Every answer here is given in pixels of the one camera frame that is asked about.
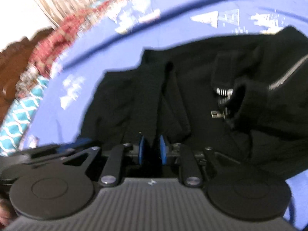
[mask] metal screw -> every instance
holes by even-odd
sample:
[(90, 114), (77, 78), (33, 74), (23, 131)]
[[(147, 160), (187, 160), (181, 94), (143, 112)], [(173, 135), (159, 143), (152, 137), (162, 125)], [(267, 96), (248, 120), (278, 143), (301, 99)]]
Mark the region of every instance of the metal screw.
[(123, 146), (124, 147), (131, 147), (131, 144), (127, 142), (127, 143), (124, 143)]
[(112, 183), (115, 183), (116, 177), (114, 177), (114, 176), (103, 176), (100, 181), (104, 184), (112, 184)]
[(193, 177), (189, 177), (189, 178), (187, 178), (187, 180), (186, 180), (186, 183), (187, 183), (188, 185), (192, 185), (192, 186), (199, 185), (200, 182), (201, 182), (200, 178), (194, 177), (194, 176), (193, 176)]

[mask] brown wooden furniture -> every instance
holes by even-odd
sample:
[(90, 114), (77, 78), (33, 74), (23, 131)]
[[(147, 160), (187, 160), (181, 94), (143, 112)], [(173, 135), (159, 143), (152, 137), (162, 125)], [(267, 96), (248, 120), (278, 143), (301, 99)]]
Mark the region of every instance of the brown wooden furniture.
[(20, 75), (28, 66), (30, 55), (37, 43), (46, 38), (52, 28), (39, 31), (34, 38), (29, 41), (23, 38), (19, 42), (14, 42), (0, 52), (0, 123), (2, 123), (8, 108), (12, 104), (15, 93), (16, 83)]

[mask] bed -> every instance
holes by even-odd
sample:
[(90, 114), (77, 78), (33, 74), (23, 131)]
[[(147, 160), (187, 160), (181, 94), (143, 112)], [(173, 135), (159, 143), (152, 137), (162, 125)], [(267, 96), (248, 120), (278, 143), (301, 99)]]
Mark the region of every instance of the bed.
[[(74, 142), (96, 86), (110, 70), (138, 65), (145, 48), (164, 49), (217, 35), (276, 33), (288, 25), (308, 36), (308, 0), (129, 0), (107, 13), (53, 65), (44, 99), (21, 149)], [(308, 171), (287, 180), (285, 218), (308, 223)]]

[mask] black jacket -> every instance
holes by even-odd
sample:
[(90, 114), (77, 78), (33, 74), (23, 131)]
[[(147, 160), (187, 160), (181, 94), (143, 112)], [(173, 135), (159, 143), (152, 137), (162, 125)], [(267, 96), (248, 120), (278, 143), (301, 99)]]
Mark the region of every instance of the black jacket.
[(284, 178), (307, 169), (308, 39), (288, 27), (145, 50), (137, 69), (106, 73), (80, 137), (110, 149), (139, 132), (150, 144), (164, 134), (212, 146)]

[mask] gray ribbed panel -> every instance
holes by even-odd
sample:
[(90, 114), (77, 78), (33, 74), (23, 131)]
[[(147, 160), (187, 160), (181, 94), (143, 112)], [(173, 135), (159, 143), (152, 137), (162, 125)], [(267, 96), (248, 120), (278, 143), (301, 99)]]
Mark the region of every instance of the gray ribbed panel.
[(177, 179), (127, 178), (116, 188), (102, 189), (81, 212), (56, 221), (20, 217), (6, 231), (295, 231), (282, 218), (248, 223), (213, 208), (199, 189)]

